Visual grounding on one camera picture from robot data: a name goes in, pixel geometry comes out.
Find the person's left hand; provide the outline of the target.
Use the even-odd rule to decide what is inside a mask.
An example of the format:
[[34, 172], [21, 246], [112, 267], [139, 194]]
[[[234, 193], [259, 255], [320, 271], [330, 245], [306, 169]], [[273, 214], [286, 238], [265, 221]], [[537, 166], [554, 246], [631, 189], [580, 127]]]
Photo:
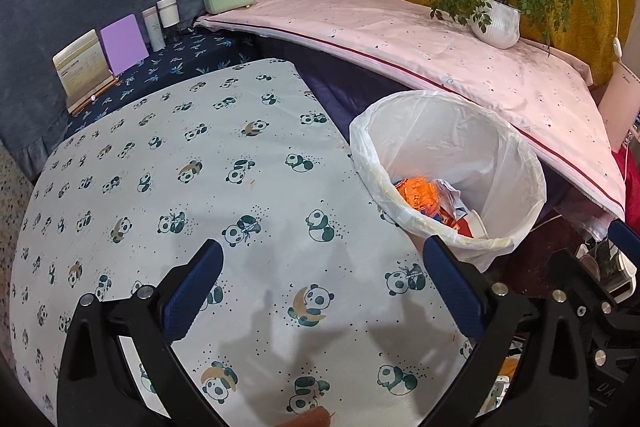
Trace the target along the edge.
[[315, 407], [278, 427], [330, 427], [331, 414], [324, 407]]

